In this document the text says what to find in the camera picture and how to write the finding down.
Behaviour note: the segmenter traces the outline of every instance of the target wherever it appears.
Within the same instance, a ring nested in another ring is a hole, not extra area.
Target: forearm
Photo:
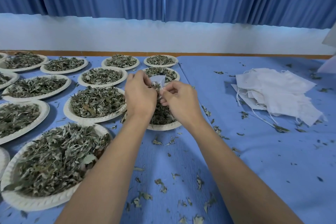
[[[202,118],[188,128],[234,223],[302,223]]]
[[[123,128],[85,177],[56,224],[119,223],[147,115],[128,116]]]

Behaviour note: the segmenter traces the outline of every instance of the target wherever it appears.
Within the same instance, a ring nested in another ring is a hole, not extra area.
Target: hand
[[[193,124],[203,120],[197,92],[189,84],[172,81],[164,86],[160,95],[163,97],[160,103],[163,106],[169,105],[175,119],[185,128],[189,129]]]
[[[150,85],[151,80],[142,70],[128,75],[125,85],[127,117],[139,115],[150,119],[153,116],[158,94],[154,88],[148,88]]]

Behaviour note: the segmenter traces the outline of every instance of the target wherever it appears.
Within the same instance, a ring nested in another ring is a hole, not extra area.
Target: right hand
[[[197,99],[197,92],[189,84],[179,81],[172,81],[160,91],[163,97],[160,103],[163,106],[169,105],[170,111],[185,128],[203,119],[200,105]]]

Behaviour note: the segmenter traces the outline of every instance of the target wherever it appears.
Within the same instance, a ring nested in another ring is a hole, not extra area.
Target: white wall
[[[329,29],[0,14],[0,50],[334,54]]]

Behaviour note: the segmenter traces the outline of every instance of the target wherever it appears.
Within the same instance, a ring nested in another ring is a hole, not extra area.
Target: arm
[[[142,137],[156,106],[144,72],[129,74],[125,86],[127,120],[82,181],[55,224],[119,223]]]
[[[160,94],[162,105],[195,138],[234,223],[302,223],[204,120],[196,90],[174,81]]]

